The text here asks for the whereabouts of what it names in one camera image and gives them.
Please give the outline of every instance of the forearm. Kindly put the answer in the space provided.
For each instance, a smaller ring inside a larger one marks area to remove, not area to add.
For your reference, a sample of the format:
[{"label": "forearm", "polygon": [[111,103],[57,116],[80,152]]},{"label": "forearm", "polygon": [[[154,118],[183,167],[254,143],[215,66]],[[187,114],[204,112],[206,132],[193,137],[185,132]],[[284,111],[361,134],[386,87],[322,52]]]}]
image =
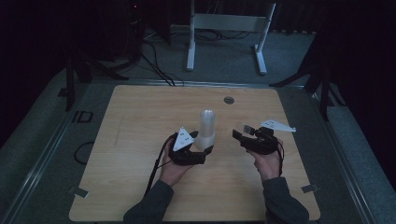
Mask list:
[{"label": "forearm", "polygon": [[307,223],[309,213],[306,208],[291,197],[284,177],[277,177],[262,182],[263,195],[267,208],[268,224],[273,223]]},{"label": "forearm", "polygon": [[158,180],[142,201],[132,207],[123,217],[124,223],[162,223],[166,208],[173,197],[172,188]]}]

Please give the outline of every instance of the wooden table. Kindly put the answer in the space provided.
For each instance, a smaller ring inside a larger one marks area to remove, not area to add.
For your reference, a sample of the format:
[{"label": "wooden table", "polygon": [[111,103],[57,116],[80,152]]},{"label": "wooden table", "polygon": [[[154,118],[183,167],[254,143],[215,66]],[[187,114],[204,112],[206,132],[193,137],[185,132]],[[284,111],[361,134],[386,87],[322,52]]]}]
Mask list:
[{"label": "wooden table", "polygon": [[[234,98],[233,104],[224,102],[227,96]],[[142,199],[163,142],[182,126],[189,132],[199,130],[200,113],[205,109],[216,114],[213,151],[205,164],[194,166],[174,186],[175,195],[163,220],[264,220],[259,173],[253,157],[232,138],[232,130],[237,122],[255,128],[266,119],[288,124],[277,92],[165,86],[116,87],[79,185],[89,196],[75,198],[70,218],[122,220]],[[301,189],[309,181],[292,133],[275,131],[275,136],[284,142],[283,176],[291,195],[308,209],[311,220],[319,219],[314,194]]]}]

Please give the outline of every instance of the human hand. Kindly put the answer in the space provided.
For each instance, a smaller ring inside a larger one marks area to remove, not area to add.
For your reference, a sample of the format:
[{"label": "human hand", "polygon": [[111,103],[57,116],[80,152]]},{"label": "human hand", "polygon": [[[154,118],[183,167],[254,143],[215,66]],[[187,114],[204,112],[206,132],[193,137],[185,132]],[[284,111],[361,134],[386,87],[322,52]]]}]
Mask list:
[{"label": "human hand", "polygon": [[[278,147],[280,150],[283,147],[283,142],[280,139],[277,139],[277,141],[279,142]],[[280,176],[282,161],[277,151],[268,155],[262,155],[251,150],[247,150],[247,152],[254,157],[254,165],[260,173],[262,182]]]},{"label": "human hand", "polygon": [[193,166],[181,166],[171,161],[171,159],[169,158],[169,150],[172,150],[170,147],[174,141],[175,139],[170,140],[165,146],[163,155],[163,166],[160,174],[161,181],[165,182],[171,187],[177,184],[181,177],[186,174],[186,172],[190,170],[190,168]]}]

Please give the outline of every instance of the table leg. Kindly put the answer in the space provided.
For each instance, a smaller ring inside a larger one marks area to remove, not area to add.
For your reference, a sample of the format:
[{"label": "table leg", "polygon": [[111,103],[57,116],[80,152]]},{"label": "table leg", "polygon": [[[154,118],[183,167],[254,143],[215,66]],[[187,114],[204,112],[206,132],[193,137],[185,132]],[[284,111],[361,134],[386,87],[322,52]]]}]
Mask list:
[{"label": "table leg", "polygon": [[262,29],[262,37],[258,45],[254,46],[256,53],[257,64],[259,65],[259,70],[261,75],[267,74],[267,68],[265,66],[264,57],[262,56],[262,47],[264,46],[265,38],[267,37],[268,30],[271,24],[271,19],[274,14],[276,4],[270,4],[269,13],[265,16],[265,24]]},{"label": "table leg", "polygon": [[194,60],[195,60],[194,16],[195,16],[195,1],[191,0],[190,46],[189,46],[189,55],[187,56],[187,71],[192,71],[194,69]]}]

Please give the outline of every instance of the person's right hand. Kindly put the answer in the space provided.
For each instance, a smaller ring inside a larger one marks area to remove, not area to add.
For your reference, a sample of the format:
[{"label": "person's right hand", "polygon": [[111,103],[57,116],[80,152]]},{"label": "person's right hand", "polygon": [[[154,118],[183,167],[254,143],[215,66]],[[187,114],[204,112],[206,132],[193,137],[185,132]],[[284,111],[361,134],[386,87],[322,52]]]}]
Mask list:
[{"label": "person's right hand", "polygon": [[[283,147],[283,142],[280,139],[277,139],[277,141],[279,142],[278,147],[280,150]],[[280,163],[282,161],[277,151],[268,155],[262,155],[251,150],[247,150],[247,152],[254,157],[254,165],[260,173],[262,182],[280,176]]]}]

